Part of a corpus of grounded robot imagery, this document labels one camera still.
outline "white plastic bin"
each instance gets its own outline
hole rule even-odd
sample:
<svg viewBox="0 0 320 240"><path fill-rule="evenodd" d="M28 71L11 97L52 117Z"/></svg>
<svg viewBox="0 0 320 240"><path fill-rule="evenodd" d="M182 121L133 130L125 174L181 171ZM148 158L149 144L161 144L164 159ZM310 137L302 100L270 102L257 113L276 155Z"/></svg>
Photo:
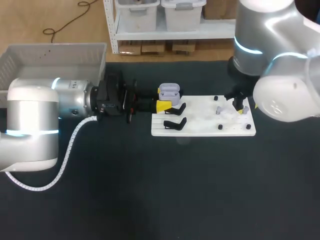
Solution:
<svg viewBox="0 0 320 240"><path fill-rule="evenodd" d="M207 0L161 0L168 32L190 32L200 26L202 7Z"/></svg>
<svg viewBox="0 0 320 240"><path fill-rule="evenodd" d="M104 79L106 43L13 44L0 56L0 109L14 79Z"/></svg>
<svg viewBox="0 0 320 240"><path fill-rule="evenodd" d="M153 32L157 24L160 0L115 0L120 18L129 33Z"/></svg>

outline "white board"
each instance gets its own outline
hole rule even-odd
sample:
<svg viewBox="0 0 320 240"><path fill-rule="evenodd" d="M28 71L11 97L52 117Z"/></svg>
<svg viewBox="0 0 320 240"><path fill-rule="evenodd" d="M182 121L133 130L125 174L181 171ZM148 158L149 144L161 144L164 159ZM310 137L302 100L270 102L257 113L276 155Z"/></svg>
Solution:
<svg viewBox="0 0 320 240"><path fill-rule="evenodd" d="M256 135L256 127L252 117L249 101L246 98L243 106L249 111L246 114L238 113L232 105L233 98L227 101L224 96L182 96L175 108L186 103L181 116L160 112L152 114L151 134L159 137L240 137ZM216 114L218 106L222 107L220 114ZM187 122L181 131L165 129L164 121L179 124L186 117Z"/></svg>

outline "white platform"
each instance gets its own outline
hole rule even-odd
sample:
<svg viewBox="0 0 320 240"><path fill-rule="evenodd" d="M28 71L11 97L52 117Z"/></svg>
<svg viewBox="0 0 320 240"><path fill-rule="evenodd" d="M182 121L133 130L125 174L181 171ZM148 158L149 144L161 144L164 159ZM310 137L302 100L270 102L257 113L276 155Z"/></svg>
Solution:
<svg viewBox="0 0 320 240"><path fill-rule="evenodd" d="M167 30L164 9L158 7L156 31L126 32L125 22L118 13L115 21L117 40L179 40L179 39L233 39L236 20L204 20L201 17L197 31L170 32Z"/></svg>
<svg viewBox="0 0 320 240"><path fill-rule="evenodd" d="M238 113L232 105L233 99L226 101L224 96L183 96L180 104L175 108L180 108L186 103L186 108L181 116L165 114L161 112L152 114L151 134L159 137L240 137L256 135L256 127L252 117L249 101L246 98L243 105L249 107L247 114ZM223 108L217 115L217 107ZM186 117L187 122L181 131L165 129L164 121L180 123Z"/></svg>

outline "white spiral cable wrap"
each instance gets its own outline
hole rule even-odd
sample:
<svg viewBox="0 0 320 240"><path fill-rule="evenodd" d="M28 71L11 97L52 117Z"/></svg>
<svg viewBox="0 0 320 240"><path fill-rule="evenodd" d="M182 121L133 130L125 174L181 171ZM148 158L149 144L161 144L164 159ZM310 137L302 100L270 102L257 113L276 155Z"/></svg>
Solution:
<svg viewBox="0 0 320 240"><path fill-rule="evenodd" d="M71 152L71 149L72 149L72 145L74 144L74 140L77 136L77 133L78 131L80 130L80 128L85 125L86 123L88 122L92 122L92 121L97 121L97 117L96 116L90 116L90 117L87 117L85 118L84 120L82 120L77 126L76 128L74 129L72 135L71 135L71 138L70 138L70 141L69 141L69 145L68 145L68 148L66 149L66 153L65 153L65 156L64 156L64 160L62 162L62 165L61 165L61 168L57 174L57 176L54 178L54 180L52 182L50 182L48 185L46 186L42 186L42 187L33 187L33 186L28 186L28 185L25 185L23 184L22 182L18 181L14 176L12 176L12 174L8 171L6 171L6 175L15 183L17 184L18 186L26 189L26 190L29 190L29 191L34 191L34 192L41 192L41 191L45 191L45 190L48 190L49 188L51 188L52 186L54 186L58 181L59 179L61 178L62 174L64 173L64 170L66 168L66 165L67 165L67 162L68 162L68 159L69 159L69 155L70 155L70 152Z"/></svg>

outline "metal shelf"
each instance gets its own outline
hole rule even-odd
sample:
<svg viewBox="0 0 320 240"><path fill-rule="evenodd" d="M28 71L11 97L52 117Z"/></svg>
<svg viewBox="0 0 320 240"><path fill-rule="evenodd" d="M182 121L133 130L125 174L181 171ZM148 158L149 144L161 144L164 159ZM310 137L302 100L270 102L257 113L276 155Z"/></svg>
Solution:
<svg viewBox="0 0 320 240"><path fill-rule="evenodd" d="M201 18L197 31L169 32L163 9L157 12L156 31L126 32L125 23L117 16L117 40L184 40L184 39L232 39L235 36L236 20L204 20Z"/></svg>
<svg viewBox="0 0 320 240"><path fill-rule="evenodd" d="M158 7L156 31L126 32L119 12L114 20L113 0L103 0L112 52L118 54L118 41L122 40L186 40L186 39L232 39L235 36L236 20L205 20L201 18L197 31L167 31L165 11Z"/></svg>

